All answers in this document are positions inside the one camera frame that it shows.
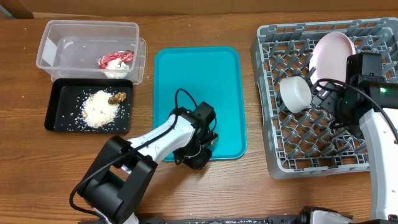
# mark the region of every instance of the light pink plate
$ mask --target light pink plate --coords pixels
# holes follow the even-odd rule
[[[312,84],[321,78],[332,78],[345,82],[347,57],[355,54],[354,43],[341,32],[331,32],[316,44],[309,69],[316,70],[311,76]]]

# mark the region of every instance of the transparent box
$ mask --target transparent box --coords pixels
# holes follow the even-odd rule
[[[130,50],[129,69],[100,69],[102,56]],[[58,78],[107,78],[105,72],[122,73],[120,78],[138,85],[144,75],[146,44],[133,22],[53,20],[45,27],[36,65]]]

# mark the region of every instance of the crate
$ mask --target crate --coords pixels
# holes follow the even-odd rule
[[[330,129],[334,118],[313,103],[297,114],[282,110],[277,94],[279,82],[286,77],[300,76],[311,85],[309,79],[315,68],[309,70],[308,64],[312,51],[330,32],[346,34],[357,53],[382,54],[382,75],[388,82],[398,81],[396,18],[260,26],[251,55],[261,99],[267,166],[273,178],[369,170],[363,139],[356,139],[344,128]]]

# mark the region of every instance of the black tray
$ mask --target black tray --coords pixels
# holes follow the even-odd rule
[[[100,128],[89,126],[82,128],[85,122],[75,120],[78,116],[81,117],[80,107],[86,96],[100,90],[112,94],[125,92],[127,98],[120,104],[118,115],[113,123],[105,124]],[[59,78],[52,85],[44,127],[49,131],[59,132],[125,134],[130,129],[131,105],[132,82],[130,80]]]

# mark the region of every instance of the turquoise tray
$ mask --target turquoise tray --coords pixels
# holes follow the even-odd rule
[[[198,103],[216,111],[211,160],[239,159],[248,148],[239,54],[231,47],[193,47],[161,50],[155,58],[154,128],[166,122],[174,109],[174,95],[186,89]],[[191,99],[178,94],[178,106],[194,110]],[[174,161],[173,154],[164,161]]]

